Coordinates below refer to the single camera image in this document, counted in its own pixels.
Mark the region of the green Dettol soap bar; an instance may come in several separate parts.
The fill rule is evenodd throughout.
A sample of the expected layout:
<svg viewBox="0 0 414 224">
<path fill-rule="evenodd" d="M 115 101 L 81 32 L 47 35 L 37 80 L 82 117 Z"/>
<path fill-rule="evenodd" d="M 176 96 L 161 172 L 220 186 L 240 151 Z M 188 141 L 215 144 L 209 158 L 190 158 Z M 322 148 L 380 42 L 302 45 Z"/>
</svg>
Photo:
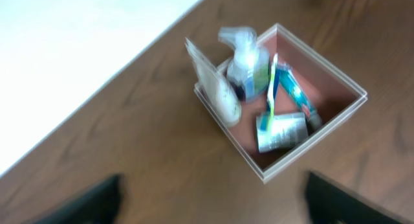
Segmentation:
<svg viewBox="0 0 414 224">
<path fill-rule="evenodd" d="M 280 148 L 294 148 L 309 136 L 304 113 L 274 115 L 272 121 L 269 121 L 268 117 L 268 113 L 256 117 L 259 153 Z"/>
</svg>

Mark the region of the small green toothpaste tube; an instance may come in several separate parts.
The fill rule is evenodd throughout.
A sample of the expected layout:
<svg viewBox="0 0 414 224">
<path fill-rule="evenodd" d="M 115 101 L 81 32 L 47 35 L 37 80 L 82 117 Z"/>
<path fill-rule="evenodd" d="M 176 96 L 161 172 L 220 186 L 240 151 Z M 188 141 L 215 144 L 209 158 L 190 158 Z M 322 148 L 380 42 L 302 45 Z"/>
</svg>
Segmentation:
<svg viewBox="0 0 414 224">
<path fill-rule="evenodd" d="M 311 128 L 316 131 L 321 128 L 322 120 L 318 114 L 316 107 L 305 94 L 292 73 L 292 67 L 287 63 L 279 63 L 277 65 L 279 71 L 279 82 L 298 109 L 305 114 L 305 118 Z"/>
</svg>

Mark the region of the clear pump sanitizer bottle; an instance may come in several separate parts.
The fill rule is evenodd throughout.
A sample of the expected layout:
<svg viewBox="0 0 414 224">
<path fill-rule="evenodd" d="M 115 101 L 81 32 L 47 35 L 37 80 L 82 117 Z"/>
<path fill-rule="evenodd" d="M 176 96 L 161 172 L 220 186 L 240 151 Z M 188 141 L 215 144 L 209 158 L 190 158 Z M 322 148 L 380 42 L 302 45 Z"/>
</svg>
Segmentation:
<svg viewBox="0 0 414 224">
<path fill-rule="evenodd" d="M 251 27 L 222 27 L 218 40 L 234 50 L 226 78 L 236 95 L 246 102 L 254 100 L 268 86 L 268 49 L 257 44 L 257 34 Z"/>
</svg>

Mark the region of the white cream tube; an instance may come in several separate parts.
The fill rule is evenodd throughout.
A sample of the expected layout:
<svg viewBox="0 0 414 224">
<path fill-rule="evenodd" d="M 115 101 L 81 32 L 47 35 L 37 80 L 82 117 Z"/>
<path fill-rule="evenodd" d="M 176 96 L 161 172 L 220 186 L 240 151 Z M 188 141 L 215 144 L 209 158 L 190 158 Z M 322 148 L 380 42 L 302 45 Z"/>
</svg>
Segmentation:
<svg viewBox="0 0 414 224">
<path fill-rule="evenodd" d="M 240 121 L 242 108 L 234 89 L 190 39 L 186 38 L 185 45 L 202 90 L 217 115 L 226 127 L 236 125 Z"/>
</svg>

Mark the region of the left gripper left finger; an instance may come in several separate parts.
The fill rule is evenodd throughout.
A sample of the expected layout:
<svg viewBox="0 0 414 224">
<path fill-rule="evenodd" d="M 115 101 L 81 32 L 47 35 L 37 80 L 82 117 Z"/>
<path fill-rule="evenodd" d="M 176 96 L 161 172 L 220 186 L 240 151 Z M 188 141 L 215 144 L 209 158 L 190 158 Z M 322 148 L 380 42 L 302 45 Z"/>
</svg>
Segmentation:
<svg viewBox="0 0 414 224">
<path fill-rule="evenodd" d="M 66 203 L 28 219 L 35 224 L 115 223 L 124 201 L 124 176 L 113 174 Z"/>
</svg>

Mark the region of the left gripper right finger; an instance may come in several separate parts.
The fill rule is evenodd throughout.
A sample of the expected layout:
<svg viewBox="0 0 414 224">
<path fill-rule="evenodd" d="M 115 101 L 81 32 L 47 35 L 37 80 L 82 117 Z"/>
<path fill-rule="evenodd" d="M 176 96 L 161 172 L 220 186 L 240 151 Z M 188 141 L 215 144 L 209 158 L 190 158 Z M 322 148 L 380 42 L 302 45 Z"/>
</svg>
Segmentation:
<svg viewBox="0 0 414 224">
<path fill-rule="evenodd" d="M 309 170 L 303 188 L 311 223 L 392 223 L 408 220 L 369 201 L 340 183 Z"/>
</svg>

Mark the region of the green white toothbrush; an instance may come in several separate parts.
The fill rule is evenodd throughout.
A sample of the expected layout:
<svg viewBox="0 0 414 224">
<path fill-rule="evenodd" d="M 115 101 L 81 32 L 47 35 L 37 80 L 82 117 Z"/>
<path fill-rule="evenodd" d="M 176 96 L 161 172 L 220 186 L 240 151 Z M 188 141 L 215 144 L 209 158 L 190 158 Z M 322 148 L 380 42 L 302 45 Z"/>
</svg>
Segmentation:
<svg viewBox="0 0 414 224">
<path fill-rule="evenodd" d="M 278 66 L 278 53 L 275 53 L 272 59 L 272 65 L 270 66 L 270 80 L 267 90 L 267 112 L 262 115 L 259 129 L 261 131 L 269 132 L 272 127 L 272 121 L 274 118 L 274 106 L 276 101 L 276 95 L 279 85 L 279 71 Z"/>
</svg>

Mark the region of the blue disposable razor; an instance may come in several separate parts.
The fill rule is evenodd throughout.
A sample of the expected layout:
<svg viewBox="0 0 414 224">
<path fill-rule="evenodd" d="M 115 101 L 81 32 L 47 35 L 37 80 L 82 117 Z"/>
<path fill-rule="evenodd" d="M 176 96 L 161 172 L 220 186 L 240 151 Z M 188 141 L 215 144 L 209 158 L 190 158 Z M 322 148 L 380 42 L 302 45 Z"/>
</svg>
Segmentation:
<svg viewBox="0 0 414 224">
<path fill-rule="evenodd" d="M 267 89 L 267 111 L 270 113 L 274 112 L 274 104 L 276 101 L 278 86 L 279 86 L 279 80 L 280 80 L 280 70 L 271 68 L 270 69 L 270 75 L 274 76 L 273 78 L 270 78 L 268 89 Z"/>
</svg>

